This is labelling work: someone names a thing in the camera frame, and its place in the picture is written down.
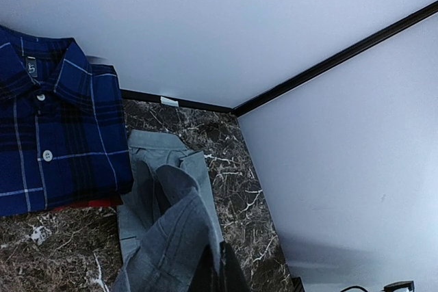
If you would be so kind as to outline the grey long sleeve shirt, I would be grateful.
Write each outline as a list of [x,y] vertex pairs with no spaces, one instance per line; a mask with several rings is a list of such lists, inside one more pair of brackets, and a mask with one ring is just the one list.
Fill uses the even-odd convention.
[[169,133],[132,130],[128,143],[134,183],[117,208],[113,291],[188,291],[207,245],[219,275],[224,239],[203,152]]

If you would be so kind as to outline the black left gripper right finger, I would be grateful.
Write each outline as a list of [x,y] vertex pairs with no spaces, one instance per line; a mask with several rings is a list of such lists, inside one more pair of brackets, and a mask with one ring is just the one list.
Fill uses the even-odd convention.
[[240,263],[233,248],[227,242],[220,244],[219,291],[249,291],[249,286],[240,267]]

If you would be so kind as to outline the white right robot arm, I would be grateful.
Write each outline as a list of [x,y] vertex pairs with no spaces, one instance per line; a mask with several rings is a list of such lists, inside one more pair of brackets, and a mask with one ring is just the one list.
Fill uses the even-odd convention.
[[[305,286],[300,277],[292,278],[294,288],[292,291],[311,291],[311,285]],[[415,291],[415,283],[413,280],[403,280],[392,282],[386,285],[381,284],[352,284],[347,287],[339,284],[317,284],[314,291]]]

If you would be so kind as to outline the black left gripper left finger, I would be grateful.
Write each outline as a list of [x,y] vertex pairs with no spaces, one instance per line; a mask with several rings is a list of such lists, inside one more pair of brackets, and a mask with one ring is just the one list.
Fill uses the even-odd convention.
[[202,256],[194,272],[188,292],[219,292],[218,274],[214,267],[214,258],[209,245],[203,250]]

